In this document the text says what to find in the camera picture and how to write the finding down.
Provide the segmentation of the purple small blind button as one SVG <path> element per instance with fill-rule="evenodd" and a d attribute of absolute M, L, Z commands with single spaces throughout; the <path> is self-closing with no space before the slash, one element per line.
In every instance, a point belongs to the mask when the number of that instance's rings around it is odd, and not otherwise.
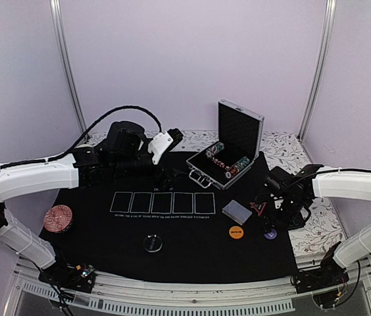
<path fill-rule="evenodd" d="M 274 240 L 277 237 L 278 233 L 276 229 L 272 229 L 270 232 L 264 234 L 264 237 L 268 240 Z"/>

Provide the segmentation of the orange big blind button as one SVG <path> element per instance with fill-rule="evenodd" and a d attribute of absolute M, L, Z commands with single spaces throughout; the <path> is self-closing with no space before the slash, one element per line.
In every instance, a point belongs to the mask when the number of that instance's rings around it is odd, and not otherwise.
<path fill-rule="evenodd" d="M 232 226 L 229 229 L 228 233 L 231 238 L 233 238 L 234 240 L 238 240 L 243 238 L 244 230 L 240 226 Z"/>

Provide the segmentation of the clear dealer button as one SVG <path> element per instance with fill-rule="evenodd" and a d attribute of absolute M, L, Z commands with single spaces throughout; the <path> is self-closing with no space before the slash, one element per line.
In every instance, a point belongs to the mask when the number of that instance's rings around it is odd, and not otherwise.
<path fill-rule="evenodd" d="M 162 238 L 157 234 L 148 234 L 143 240 L 143 248 L 148 253 L 156 253 L 162 249 Z"/>

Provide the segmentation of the aluminium poker chip case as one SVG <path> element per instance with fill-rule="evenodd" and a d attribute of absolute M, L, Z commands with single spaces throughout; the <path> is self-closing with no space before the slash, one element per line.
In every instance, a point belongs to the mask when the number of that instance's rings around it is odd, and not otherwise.
<path fill-rule="evenodd" d="M 227 190 L 231 187 L 258 159 L 263 125 L 264 116 L 226 99 L 218 101 L 218 138 L 187 159 L 190 180 L 204 189 L 214 186 L 219 190 Z M 212 162 L 212 158 L 205 155 L 206 149 L 217 142 L 222 142 L 225 148 L 214 157 L 224 162 L 228 168 L 242 157 L 250 159 L 250 163 L 231 179 L 225 177 L 227 169 L 220 168 Z"/>

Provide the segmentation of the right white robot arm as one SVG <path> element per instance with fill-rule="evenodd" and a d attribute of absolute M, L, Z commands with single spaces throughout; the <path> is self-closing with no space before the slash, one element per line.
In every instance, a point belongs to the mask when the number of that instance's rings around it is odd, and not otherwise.
<path fill-rule="evenodd" d="M 257 203 L 281 201 L 280 206 L 264 213 L 271 225 L 291 228 L 302 209 L 326 198 L 337 208 L 345 228 L 359 228 L 325 254 L 315 273 L 321 287 L 329 287 L 355 261 L 371 255 L 371 169 L 308 164 L 297 174 L 290 174 L 274 167 L 264 178 L 264 186 L 268 195 L 258 197 Z"/>

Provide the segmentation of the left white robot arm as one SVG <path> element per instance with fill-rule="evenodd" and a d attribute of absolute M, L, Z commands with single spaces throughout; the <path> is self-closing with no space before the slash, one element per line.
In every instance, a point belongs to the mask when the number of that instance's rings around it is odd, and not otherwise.
<path fill-rule="evenodd" d="M 95 146 L 82 145 L 76 140 L 58 155 L 0 163 L 0 242 L 46 270 L 59 286 L 68 285 L 73 273 L 62 255 L 17 220 L 5 202 L 37 192 L 87 188 L 136 176 L 153 177 L 158 186 L 165 188 L 173 182 L 176 173 L 160 166 L 160 160 L 183 137 L 173 128 L 160 129 L 148 138 L 142 126 L 120 121 L 112 123 L 106 138 Z"/>

